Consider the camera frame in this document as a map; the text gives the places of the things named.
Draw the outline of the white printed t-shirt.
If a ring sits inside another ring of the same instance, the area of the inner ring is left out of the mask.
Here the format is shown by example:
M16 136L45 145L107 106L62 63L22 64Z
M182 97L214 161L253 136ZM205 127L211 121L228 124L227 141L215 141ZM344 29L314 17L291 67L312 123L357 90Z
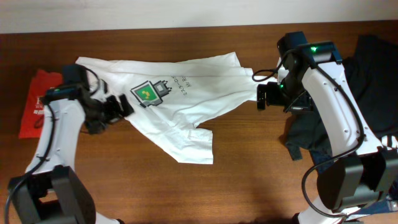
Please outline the white printed t-shirt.
M125 95L134 110L126 120L179 163L212 164L213 133L199 124L257 99L253 70L234 52L175 63L88 57L76 63L112 95Z

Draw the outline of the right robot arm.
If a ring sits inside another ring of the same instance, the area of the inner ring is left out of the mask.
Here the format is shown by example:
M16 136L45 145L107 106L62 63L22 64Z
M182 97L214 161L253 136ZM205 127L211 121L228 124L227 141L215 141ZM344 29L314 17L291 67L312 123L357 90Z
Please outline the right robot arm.
M382 201L397 177L397 150L383 145L363 117L333 42L309 43L303 32L278 42L279 64L258 80L257 108L288 113L317 110L332 157L317 177L318 197L294 223L352 223L353 214Z

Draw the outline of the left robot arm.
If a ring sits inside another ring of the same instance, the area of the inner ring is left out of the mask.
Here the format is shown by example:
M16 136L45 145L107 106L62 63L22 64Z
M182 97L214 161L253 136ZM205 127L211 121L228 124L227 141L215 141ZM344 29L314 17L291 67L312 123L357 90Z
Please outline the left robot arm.
M24 175L9 181L5 223L9 223L11 207L22 223L122 223L96 210L75 173L81 128L86 127L88 134L100 134L134 112L124 94L109 94L102 79L91 89L91 73L83 65L67 65L62 84L41 97L44 118L39 143Z

